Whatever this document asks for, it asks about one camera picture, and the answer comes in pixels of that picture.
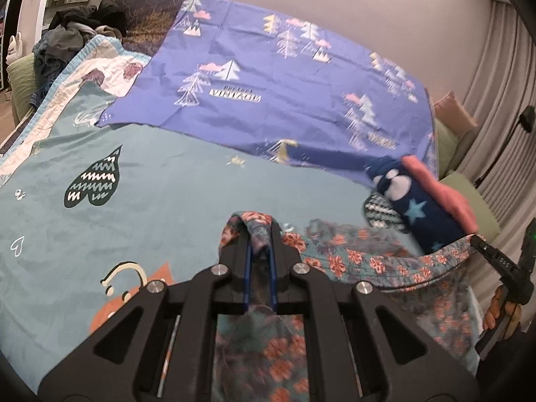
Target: light blue star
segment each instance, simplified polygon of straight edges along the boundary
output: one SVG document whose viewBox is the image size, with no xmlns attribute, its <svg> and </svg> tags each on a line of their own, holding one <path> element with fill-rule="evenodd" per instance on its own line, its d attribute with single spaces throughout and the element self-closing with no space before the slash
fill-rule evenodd
<svg viewBox="0 0 536 402">
<path fill-rule="evenodd" d="M 432 245 L 432 251 L 439 251 L 443 247 L 443 243 L 434 242 Z"/>
<path fill-rule="evenodd" d="M 404 216 L 407 216 L 410 225 L 413 225 L 418 217 L 426 217 L 426 215 L 422 212 L 422 208 L 425 204 L 426 201 L 419 202 L 419 204 L 417 204 L 417 201 L 415 201 L 413 198 L 409 201 L 409 208 L 404 213 Z"/>
</svg>

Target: silver screw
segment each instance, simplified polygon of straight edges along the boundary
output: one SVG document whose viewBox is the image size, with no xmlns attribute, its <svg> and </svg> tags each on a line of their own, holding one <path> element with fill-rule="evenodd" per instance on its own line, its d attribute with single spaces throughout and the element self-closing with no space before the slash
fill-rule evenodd
<svg viewBox="0 0 536 402">
<path fill-rule="evenodd" d="M 305 275 L 311 270 L 311 267 L 307 263 L 296 263 L 292 268 L 298 275 Z"/>
<path fill-rule="evenodd" d="M 149 293 L 160 293 L 162 290 L 164 290 L 164 288 L 165 284 L 160 280 L 153 280 L 147 284 L 147 290 L 149 290 Z"/>
<path fill-rule="evenodd" d="M 227 273 L 229 268 L 225 264 L 215 264 L 210 268 L 210 271 L 216 276 L 222 276 Z"/>
<path fill-rule="evenodd" d="M 362 295 L 368 295 L 373 290 L 372 284 L 369 283 L 368 281 L 358 282 L 355 288 Z"/>
</svg>

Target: triangular cutout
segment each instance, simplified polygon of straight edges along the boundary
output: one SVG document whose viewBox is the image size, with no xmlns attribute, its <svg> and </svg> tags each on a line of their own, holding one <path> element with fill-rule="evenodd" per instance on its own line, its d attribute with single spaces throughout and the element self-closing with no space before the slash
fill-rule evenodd
<svg viewBox="0 0 536 402">
<path fill-rule="evenodd" d="M 141 307 L 134 308 L 95 346 L 95 355 L 114 364 L 121 364 L 127 355 L 142 314 Z"/>
<path fill-rule="evenodd" d="M 378 307 L 376 314 L 398 364 L 408 364 L 410 361 L 425 355 L 426 346 L 412 335 L 387 308 Z"/>
</svg>

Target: pink pillow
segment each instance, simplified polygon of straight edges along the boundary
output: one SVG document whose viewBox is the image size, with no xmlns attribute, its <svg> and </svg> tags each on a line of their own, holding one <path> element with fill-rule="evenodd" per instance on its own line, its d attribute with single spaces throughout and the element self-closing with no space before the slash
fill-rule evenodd
<svg viewBox="0 0 536 402">
<path fill-rule="evenodd" d="M 478 123 L 467 113 L 467 110 L 454 96 L 453 91 L 447 93 L 433 108 L 436 118 L 450 128 L 456 136 L 463 136 L 468 131 L 478 127 Z"/>
</svg>

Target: light blue trim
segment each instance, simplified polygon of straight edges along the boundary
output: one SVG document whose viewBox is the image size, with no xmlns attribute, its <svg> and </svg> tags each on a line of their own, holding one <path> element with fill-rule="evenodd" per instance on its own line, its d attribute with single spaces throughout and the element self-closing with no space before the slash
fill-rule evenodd
<svg viewBox="0 0 536 402">
<path fill-rule="evenodd" d="M 90 41 L 88 41 L 88 43 L 85 45 L 85 47 L 82 48 L 80 50 L 80 52 L 76 56 L 74 56 L 73 60 L 71 60 L 67 64 L 65 69 L 56 78 L 56 80 L 54 81 L 54 83 L 50 87 L 50 90 L 48 91 L 47 96 L 45 97 L 45 99 L 41 103 L 41 106 L 39 106 L 39 108 L 37 109 L 37 111 L 34 114 L 34 116 L 30 119 L 30 122 L 28 122 L 28 124 L 26 125 L 24 130 L 22 130 L 22 133 L 17 138 L 17 140 L 13 143 L 11 148 L 9 150 L 7 150 L 7 152 L 2 157 L 0 157 L 0 166 L 4 163 L 4 161 L 11 154 L 13 154 L 13 152 L 28 137 L 30 131 L 33 130 L 33 128 L 36 126 L 36 124 L 39 122 L 39 120 L 43 116 L 43 113 L 45 112 L 45 110 L 48 108 L 48 106 L 50 104 L 50 101 L 52 100 L 52 98 L 56 94 L 56 92 L 57 92 L 58 88 L 60 87 L 60 85 L 63 82 L 65 82 L 65 80 L 67 80 L 68 77 L 74 71 L 76 71 L 76 69 L 80 66 L 80 64 L 82 64 L 82 62 L 87 60 L 89 54 L 91 52 L 93 52 L 96 48 L 98 48 L 101 44 L 103 44 L 103 42 L 108 42 L 109 44 L 113 45 L 115 47 L 116 51 L 117 51 L 118 56 L 125 56 L 125 55 L 132 56 L 132 57 L 135 57 L 136 59 L 144 62 L 145 64 L 147 64 L 149 62 L 149 60 L 151 60 L 150 56 L 144 55 L 143 53 L 138 53 L 138 52 L 135 52 L 135 51 L 125 50 L 122 47 L 121 42 L 120 42 L 119 39 L 104 36 L 104 35 L 96 35 L 94 38 L 92 38 Z"/>
</svg>

